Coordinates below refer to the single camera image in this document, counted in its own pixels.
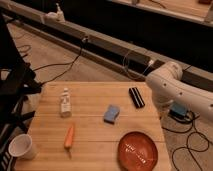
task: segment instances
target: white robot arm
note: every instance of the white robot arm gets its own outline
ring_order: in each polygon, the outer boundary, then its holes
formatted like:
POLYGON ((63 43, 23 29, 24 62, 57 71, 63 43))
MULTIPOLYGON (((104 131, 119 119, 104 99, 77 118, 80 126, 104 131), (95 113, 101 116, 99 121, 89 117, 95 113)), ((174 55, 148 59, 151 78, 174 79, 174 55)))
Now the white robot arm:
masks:
POLYGON ((213 92, 187 85, 180 81, 181 77, 182 68, 174 62, 167 62, 148 74, 146 83, 152 89, 156 108, 166 111, 174 100, 213 121, 213 92))

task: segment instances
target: sponge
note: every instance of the sponge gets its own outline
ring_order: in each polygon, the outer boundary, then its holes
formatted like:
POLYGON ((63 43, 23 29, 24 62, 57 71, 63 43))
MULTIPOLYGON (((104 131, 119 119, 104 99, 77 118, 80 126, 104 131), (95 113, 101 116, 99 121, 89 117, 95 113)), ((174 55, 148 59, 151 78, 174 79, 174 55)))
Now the sponge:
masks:
POLYGON ((107 111, 104 114, 104 122, 114 124, 119 112, 119 107, 115 105, 109 105, 107 111))

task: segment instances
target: wooden table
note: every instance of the wooden table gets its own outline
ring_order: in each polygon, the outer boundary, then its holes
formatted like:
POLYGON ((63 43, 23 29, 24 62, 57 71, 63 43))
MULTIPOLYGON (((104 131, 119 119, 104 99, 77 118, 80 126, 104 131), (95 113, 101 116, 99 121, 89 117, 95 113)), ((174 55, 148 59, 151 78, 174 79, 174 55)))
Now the wooden table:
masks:
POLYGON ((30 161, 17 160, 17 171, 120 171, 117 146, 128 132, 149 135, 158 149, 155 171, 171 170, 158 114, 151 101, 151 90, 139 82, 51 82, 42 91, 29 134, 38 154, 30 161), (128 88, 137 86, 146 106, 136 109, 128 88), (60 94, 64 87, 71 93, 72 116, 61 118, 60 94), (120 107, 114 125, 105 123, 103 115, 110 104, 120 107), (72 159, 63 148, 71 122, 76 131, 72 159))

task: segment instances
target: white cup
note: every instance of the white cup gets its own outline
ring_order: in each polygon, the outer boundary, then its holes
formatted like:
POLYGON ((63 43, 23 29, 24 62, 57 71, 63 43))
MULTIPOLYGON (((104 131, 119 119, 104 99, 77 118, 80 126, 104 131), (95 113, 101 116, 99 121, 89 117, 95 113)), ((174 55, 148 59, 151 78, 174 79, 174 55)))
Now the white cup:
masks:
POLYGON ((28 134, 20 134, 16 136, 9 144, 9 153, 13 157, 22 159, 33 159, 37 152, 32 138, 28 134))

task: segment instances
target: red plate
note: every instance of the red plate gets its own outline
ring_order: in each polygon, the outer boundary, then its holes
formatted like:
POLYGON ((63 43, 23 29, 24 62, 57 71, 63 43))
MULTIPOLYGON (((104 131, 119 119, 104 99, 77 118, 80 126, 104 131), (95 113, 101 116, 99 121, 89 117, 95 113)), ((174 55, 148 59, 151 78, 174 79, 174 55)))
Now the red plate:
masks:
POLYGON ((158 151, 146 134, 130 132, 119 142, 118 160, 128 171, 152 171, 157 164, 158 151))

